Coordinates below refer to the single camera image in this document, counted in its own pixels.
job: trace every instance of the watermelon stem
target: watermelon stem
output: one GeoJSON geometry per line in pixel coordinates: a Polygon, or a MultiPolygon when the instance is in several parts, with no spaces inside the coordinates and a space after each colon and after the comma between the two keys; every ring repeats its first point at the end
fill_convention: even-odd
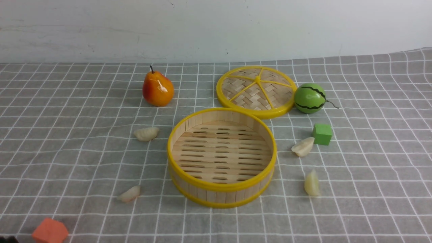
{"type": "Polygon", "coordinates": [[[335,106],[335,105],[333,104],[333,102],[331,102],[331,101],[325,100],[325,102],[329,102],[329,103],[332,104],[335,108],[340,109],[339,107],[335,106]]]}

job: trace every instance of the plastic food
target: plastic food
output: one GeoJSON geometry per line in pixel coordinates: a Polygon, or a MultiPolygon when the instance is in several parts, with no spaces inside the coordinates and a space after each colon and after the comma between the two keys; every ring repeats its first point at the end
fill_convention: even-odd
{"type": "Polygon", "coordinates": [[[298,157],[304,157],[312,150],[312,146],[314,146],[314,141],[314,137],[308,137],[306,139],[303,139],[298,144],[294,145],[291,148],[291,151],[294,152],[298,157]]]}
{"type": "Polygon", "coordinates": [[[338,108],[326,99],[324,89],[315,83],[301,85],[294,94],[294,102],[299,111],[308,114],[321,110],[326,102],[338,108]]]}
{"type": "Polygon", "coordinates": [[[313,169],[305,179],[305,191],[309,196],[321,196],[320,182],[318,180],[317,172],[313,169]]]}
{"type": "Polygon", "coordinates": [[[127,190],[125,193],[121,194],[117,197],[118,200],[128,203],[135,198],[137,198],[141,193],[141,187],[139,185],[136,185],[132,187],[131,189],[127,190]]]}
{"type": "Polygon", "coordinates": [[[172,82],[160,72],[151,71],[147,73],[143,84],[143,97],[153,106],[166,106],[174,97],[174,86],[172,82]]]}
{"type": "Polygon", "coordinates": [[[270,67],[245,66],[222,75],[216,94],[222,106],[259,119],[285,115],[294,106],[295,82],[270,67]]]}
{"type": "Polygon", "coordinates": [[[141,142],[148,142],[158,136],[159,128],[151,127],[151,128],[142,128],[135,130],[133,134],[141,142]]]}

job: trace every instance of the black stripe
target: black stripe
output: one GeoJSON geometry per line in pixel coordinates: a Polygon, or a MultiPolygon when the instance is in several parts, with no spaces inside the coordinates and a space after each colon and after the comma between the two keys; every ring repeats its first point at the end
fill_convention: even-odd
{"type": "Polygon", "coordinates": [[[300,107],[302,107],[302,108],[305,108],[305,109],[309,109],[309,110],[315,110],[315,109],[319,109],[319,108],[323,107],[323,106],[324,106],[324,104],[325,104],[325,102],[324,102],[324,103],[322,103],[322,104],[320,104],[320,106],[313,106],[313,107],[308,107],[308,106],[301,106],[301,105],[299,105],[298,103],[296,103],[296,105],[298,105],[298,106],[300,106],[300,107]]]}
{"type": "Polygon", "coordinates": [[[307,86],[307,87],[300,87],[300,88],[305,88],[305,89],[313,90],[313,91],[319,93],[325,99],[325,95],[321,91],[319,91],[318,89],[314,89],[314,88],[309,87],[309,86],[307,86]]]}

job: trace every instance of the yellow rim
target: yellow rim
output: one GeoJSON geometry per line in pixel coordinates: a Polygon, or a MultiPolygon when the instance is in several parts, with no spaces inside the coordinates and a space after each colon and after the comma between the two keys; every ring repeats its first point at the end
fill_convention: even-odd
{"type": "MultiPolygon", "coordinates": [[[[257,84],[261,88],[261,91],[263,91],[263,94],[267,97],[267,94],[264,91],[264,89],[261,87],[261,85],[259,83],[257,83],[257,84]]],[[[240,91],[238,94],[236,94],[235,97],[237,97],[241,92],[243,92],[244,90],[246,90],[248,87],[244,88],[242,91],[240,91]]],[[[217,94],[218,100],[222,104],[222,106],[231,108],[231,109],[233,109],[233,110],[235,110],[237,112],[242,112],[242,113],[247,113],[247,114],[250,114],[250,115],[254,115],[254,116],[256,116],[259,119],[275,118],[275,117],[282,116],[282,115],[286,114],[287,112],[289,112],[292,109],[292,107],[294,106],[294,94],[295,94],[296,90],[297,90],[297,86],[295,85],[295,83],[293,82],[293,80],[290,79],[287,75],[285,75],[284,73],[279,72],[278,70],[275,70],[273,68],[262,67],[262,66],[246,66],[246,67],[238,67],[236,69],[230,70],[229,72],[225,73],[219,79],[219,81],[217,82],[217,85],[216,85],[216,94],[217,94]],[[246,108],[243,108],[243,107],[240,107],[238,105],[233,104],[231,102],[232,99],[227,99],[225,97],[225,95],[223,94],[222,83],[223,83],[223,81],[228,76],[230,76],[230,74],[235,73],[235,72],[237,72],[239,70],[242,70],[242,69],[251,69],[251,68],[261,69],[260,74],[258,76],[261,76],[261,73],[262,73],[263,70],[268,70],[268,71],[272,71],[272,72],[277,73],[277,74],[281,75],[282,77],[284,77],[288,81],[288,83],[290,85],[282,84],[282,83],[277,83],[277,82],[273,82],[273,81],[266,81],[266,80],[262,80],[261,82],[264,82],[264,83],[277,83],[277,84],[280,84],[280,85],[283,85],[283,86],[289,86],[289,87],[291,87],[291,89],[292,89],[292,97],[291,97],[291,99],[287,103],[285,103],[283,106],[278,107],[276,109],[273,109],[273,105],[272,105],[271,101],[268,100],[268,98],[267,98],[267,100],[268,100],[270,106],[272,107],[272,109],[271,110],[265,110],[265,111],[263,111],[263,110],[260,110],[260,111],[250,110],[250,109],[246,109],[246,108]]]]}
{"type": "Polygon", "coordinates": [[[179,185],[177,185],[177,182],[173,179],[173,177],[171,176],[171,180],[172,183],[174,184],[174,186],[177,188],[177,190],[179,190],[179,192],[181,194],[183,194],[185,197],[187,197],[189,200],[196,202],[198,204],[201,204],[203,206],[207,206],[207,207],[211,207],[211,208],[235,208],[235,207],[240,207],[243,206],[247,203],[250,203],[251,201],[255,200],[257,197],[259,197],[266,189],[267,187],[270,185],[271,179],[267,182],[267,184],[255,195],[253,195],[252,197],[243,200],[243,201],[238,201],[238,202],[233,202],[233,203],[217,203],[217,202],[208,202],[208,201],[204,201],[201,200],[199,198],[196,198],[194,196],[192,196],[191,194],[185,192],[179,185]]]}
{"type": "Polygon", "coordinates": [[[274,140],[274,136],[272,134],[272,132],[270,131],[270,129],[265,125],[264,122],[262,122],[260,119],[248,114],[247,112],[242,112],[242,111],[237,111],[237,110],[233,110],[230,108],[210,108],[210,109],[205,109],[196,113],[193,113],[185,118],[183,118],[175,127],[174,129],[171,131],[171,134],[169,135],[168,138],[168,143],[167,143],[167,152],[168,152],[168,163],[171,166],[171,168],[174,170],[174,172],[176,174],[178,174],[180,176],[180,178],[182,178],[184,181],[186,181],[189,184],[192,184],[198,188],[202,188],[205,190],[210,190],[210,191],[216,191],[216,192],[233,192],[233,191],[239,191],[239,190],[243,190],[246,188],[249,188],[253,185],[255,185],[256,183],[259,183],[261,180],[263,180],[269,173],[270,171],[273,169],[274,164],[276,162],[276,153],[277,153],[277,148],[276,148],[276,141],[274,140]],[[267,165],[267,167],[261,171],[258,175],[242,181],[242,182],[238,182],[238,183],[232,183],[232,184],[216,184],[216,183],[210,183],[210,182],[205,182],[203,180],[197,179],[189,174],[187,174],[186,172],[184,172],[179,166],[178,164],[174,161],[174,158],[172,156],[172,152],[170,149],[170,144],[172,142],[172,137],[175,133],[175,131],[179,128],[179,126],[186,120],[188,120],[191,117],[194,117],[198,114],[202,114],[202,113],[206,113],[206,112],[212,112],[212,111],[234,111],[234,112],[238,112],[241,114],[244,114],[246,116],[249,116],[251,118],[253,118],[255,121],[259,122],[262,126],[264,126],[264,128],[266,129],[267,133],[270,135],[271,140],[272,140],[272,144],[273,144],[273,153],[272,153],[272,157],[271,160],[269,162],[269,164],[267,165]]]}

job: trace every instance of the white wall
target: white wall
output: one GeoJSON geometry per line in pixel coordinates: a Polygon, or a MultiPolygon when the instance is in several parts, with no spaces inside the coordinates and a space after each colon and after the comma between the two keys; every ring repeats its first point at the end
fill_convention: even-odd
{"type": "Polygon", "coordinates": [[[228,62],[432,46],[430,0],[0,0],[0,62],[228,62]]]}

